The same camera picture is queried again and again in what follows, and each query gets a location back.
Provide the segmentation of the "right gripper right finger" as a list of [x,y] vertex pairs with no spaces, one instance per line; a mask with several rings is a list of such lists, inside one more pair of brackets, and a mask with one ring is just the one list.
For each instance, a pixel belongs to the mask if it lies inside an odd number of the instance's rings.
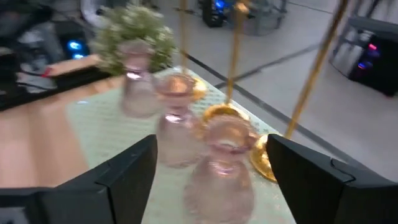
[[297,224],[398,224],[398,182],[277,134],[266,150]]

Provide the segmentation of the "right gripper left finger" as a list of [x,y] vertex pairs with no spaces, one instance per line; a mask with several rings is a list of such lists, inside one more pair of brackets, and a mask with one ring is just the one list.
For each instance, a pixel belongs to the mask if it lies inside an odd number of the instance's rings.
[[151,134],[100,165],[42,193],[41,224],[141,224],[154,181]]

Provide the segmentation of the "pink ribbed glass vase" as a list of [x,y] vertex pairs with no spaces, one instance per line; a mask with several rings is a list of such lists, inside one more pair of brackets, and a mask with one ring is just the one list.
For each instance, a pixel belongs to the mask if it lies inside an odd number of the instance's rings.
[[243,163],[254,144],[249,121],[219,115],[203,133],[205,157],[194,168],[183,193],[191,224],[246,224],[254,210],[254,191]]
[[155,81],[164,107],[156,130],[158,160],[169,167],[187,167],[203,157],[201,122],[190,109],[193,87],[192,79],[181,73]]
[[149,72],[154,53],[150,44],[141,39],[129,40],[118,46],[125,71],[121,108],[126,116],[147,118],[155,115],[161,105],[155,94],[153,75]]

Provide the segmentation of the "green metal shelf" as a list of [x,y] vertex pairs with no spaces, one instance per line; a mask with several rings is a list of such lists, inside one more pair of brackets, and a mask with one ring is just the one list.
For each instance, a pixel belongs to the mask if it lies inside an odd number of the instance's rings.
[[[126,117],[120,109],[121,95],[122,90],[116,88],[68,105],[68,119],[89,167],[99,165],[155,133],[158,116],[147,119]],[[169,167],[157,158],[142,224],[191,224],[183,193],[202,159],[187,167]],[[243,163],[249,171],[254,191],[254,210],[246,224],[296,224],[279,186],[261,177],[250,164],[248,155]]]

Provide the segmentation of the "black computer tower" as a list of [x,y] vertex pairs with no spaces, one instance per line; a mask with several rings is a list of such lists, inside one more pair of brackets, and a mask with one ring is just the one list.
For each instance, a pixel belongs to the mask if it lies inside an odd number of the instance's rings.
[[388,97],[398,94],[398,24],[361,16],[349,17],[337,38],[330,62],[345,44],[361,49],[344,74],[346,78]]
[[80,59],[90,54],[84,28],[71,21],[55,24],[55,32],[66,59]]

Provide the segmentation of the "green potted plant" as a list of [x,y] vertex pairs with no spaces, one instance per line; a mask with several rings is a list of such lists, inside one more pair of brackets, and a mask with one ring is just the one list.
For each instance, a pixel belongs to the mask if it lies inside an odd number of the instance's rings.
[[150,58],[150,72],[172,66],[172,56],[177,51],[174,33],[164,24],[161,13],[129,2],[126,7],[106,8],[101,22],[103,25],[95,30],[95,38],[91,43],[99,57],[97,67],[100,70],[114,76],[122,74],[124,66],[118,46],[136,39],[145,41],[154,49]]

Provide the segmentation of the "black table edge rail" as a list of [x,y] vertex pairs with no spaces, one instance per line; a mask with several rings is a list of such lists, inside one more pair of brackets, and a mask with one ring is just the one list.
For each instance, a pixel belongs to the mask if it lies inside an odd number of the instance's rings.
[[5,93],[0,93],[0,111],[41,100],[64,91],[109,78],[110,76],[109,73],[102,72],[96,67],[67,72],[53,78],[57,86],[55,89],[43,90],[39,93],[29,93],[25,87],[17,86],[16,84],[8,83],[6,86],[0,85],[0,90],[5,91]]

